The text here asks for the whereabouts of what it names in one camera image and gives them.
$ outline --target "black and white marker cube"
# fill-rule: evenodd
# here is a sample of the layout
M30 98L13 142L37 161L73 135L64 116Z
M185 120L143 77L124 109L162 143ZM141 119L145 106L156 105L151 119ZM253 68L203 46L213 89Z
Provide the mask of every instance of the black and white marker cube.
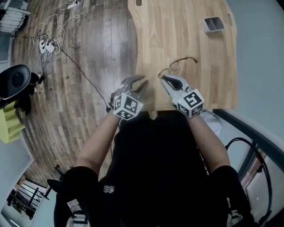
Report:
M143 103L125 93L118 96L114 102L114 114L127 121L136 117L142 108Z
M193 90L189 94L185 94L176 100L178 111L182 112L189 118L194 117L203 110L204 99L198 89Z

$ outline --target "black shirt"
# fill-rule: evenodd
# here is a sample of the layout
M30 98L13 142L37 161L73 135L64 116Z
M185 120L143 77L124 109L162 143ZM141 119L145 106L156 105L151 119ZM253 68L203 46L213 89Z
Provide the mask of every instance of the black shirt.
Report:
M66 224L73 199L99 227L226 226L230 214L242 219L240 226L253 223L236 171L223 166L208 175L178 113L122 122L112 163L99 182L89 168L69 170L57 196L55 227Z

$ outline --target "yellow-green object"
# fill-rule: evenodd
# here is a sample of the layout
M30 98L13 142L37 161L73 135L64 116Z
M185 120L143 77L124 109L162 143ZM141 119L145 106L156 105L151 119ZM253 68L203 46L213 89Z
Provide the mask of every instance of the yellow-green object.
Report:
M0 139L5 144L18 140L21 130L25 128L16 115L14 104L12 102L0 110Z

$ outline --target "black sleeve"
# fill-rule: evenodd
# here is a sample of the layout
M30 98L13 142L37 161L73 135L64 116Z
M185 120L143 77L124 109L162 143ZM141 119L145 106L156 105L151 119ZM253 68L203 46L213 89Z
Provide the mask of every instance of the black sleeve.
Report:
M54 210L54 226L66 226L72 216L67 203L77 199L80 207L90 223L96 223L99 209L99 185L96 173L87 167L75 167L63 176L61 187L56 197Z
M214 216L226 226L254 226L254 219L237 172L230 166L216 169L210 176L211 199Z

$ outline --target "person's left arm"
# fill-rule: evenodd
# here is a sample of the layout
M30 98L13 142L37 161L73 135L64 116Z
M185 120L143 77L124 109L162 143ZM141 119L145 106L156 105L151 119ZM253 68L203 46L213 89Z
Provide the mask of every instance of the person's left arm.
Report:
M99 175L120 119L113 114L113 111L105 116L96 131L83 146L77 158L76 166L88 167Z

